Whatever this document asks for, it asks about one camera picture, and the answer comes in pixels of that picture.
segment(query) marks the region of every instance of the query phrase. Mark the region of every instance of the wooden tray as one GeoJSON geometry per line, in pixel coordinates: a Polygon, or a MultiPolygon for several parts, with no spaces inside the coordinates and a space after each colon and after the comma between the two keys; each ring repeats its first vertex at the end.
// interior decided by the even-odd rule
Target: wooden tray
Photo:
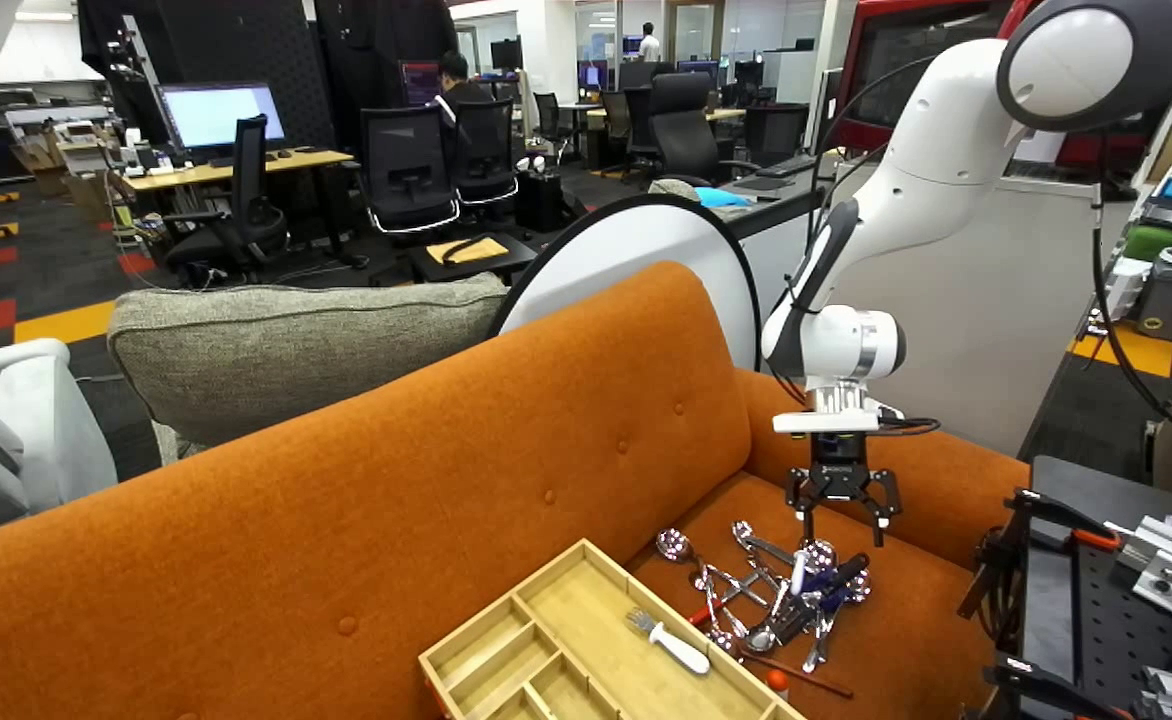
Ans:
{"type": "Polygon", "coordinates": [[[797,720],[655,594],[579,540],[419,656],[454,720],[797,720]],[[627,611],[708,653],[691,675],[648,644],[627,611]]]}

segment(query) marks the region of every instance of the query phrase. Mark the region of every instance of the office room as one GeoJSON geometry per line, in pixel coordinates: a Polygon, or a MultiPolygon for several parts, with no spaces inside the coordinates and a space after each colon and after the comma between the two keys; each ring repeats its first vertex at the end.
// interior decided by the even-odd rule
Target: office room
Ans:
{"type": "Polygon", "coordinates": [[[0,0],[0,718],[1172,718],[1172,0],[0,0]]]}

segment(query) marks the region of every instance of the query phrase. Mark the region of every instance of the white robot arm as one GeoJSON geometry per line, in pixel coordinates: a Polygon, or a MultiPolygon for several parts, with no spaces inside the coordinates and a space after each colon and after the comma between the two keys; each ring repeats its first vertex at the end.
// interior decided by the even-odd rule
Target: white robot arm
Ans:
{"type": "Polygon", "coordinates": [[[1045,0],[1012,39],[940,52],[868,184],[834,208],[760,349],[816,411],[777,434],[877,434],[864,384],[903,363],[887,311],[820,303],[864,255],[918,250],[970,223],[1033,128],[1095,128],[1172,105],[1172,0],[1045,0]]]}

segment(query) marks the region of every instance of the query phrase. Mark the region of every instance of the orange couch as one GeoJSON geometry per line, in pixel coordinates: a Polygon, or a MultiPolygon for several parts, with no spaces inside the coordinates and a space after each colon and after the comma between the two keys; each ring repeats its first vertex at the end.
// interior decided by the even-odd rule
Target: orange couch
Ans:
{"type": "MultiPolygon", "coordinates": [[[[691,274],[661,263],[597,300],[478,343],[390,388],[307,411],[111,493],[0,529],[0,718],[438,718],[416,656],[520,575],[597,540],[678,610],[687,573],[653,555],[686,529],[708,560],[729,529],[797,545],[786,475],[792,399],[736,373],[691,274]]],[[[1020,460],[932,434],[877,442],[903,487],[868,548],[808,718],[957,718],[994,660],[957,605],[970,560],[1027,485],[1020,460]]]]}

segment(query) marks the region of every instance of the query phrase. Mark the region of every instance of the couch armrest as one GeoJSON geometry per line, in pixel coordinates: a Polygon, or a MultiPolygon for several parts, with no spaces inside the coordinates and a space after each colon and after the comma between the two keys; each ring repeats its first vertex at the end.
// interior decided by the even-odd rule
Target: couch armrest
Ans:
{"type": "MultiPolygon", "coordinates": [[[[788,487],[788,471],[814,466],[808,442],[777,438],[774,415],[800,408],[774,375],[743,375],[752,415],[749,471],[788,487]]],[[[868,466],[898,471],[900,518],[892,536],[920,545],[954,566],[976,566],[979,540],[1010,519],[1010,495],[1027,487],[1027,466],[954,434],[872,438],[868,466]]],[[[868,523],[858,503],[830,503],[868,523]]]]}

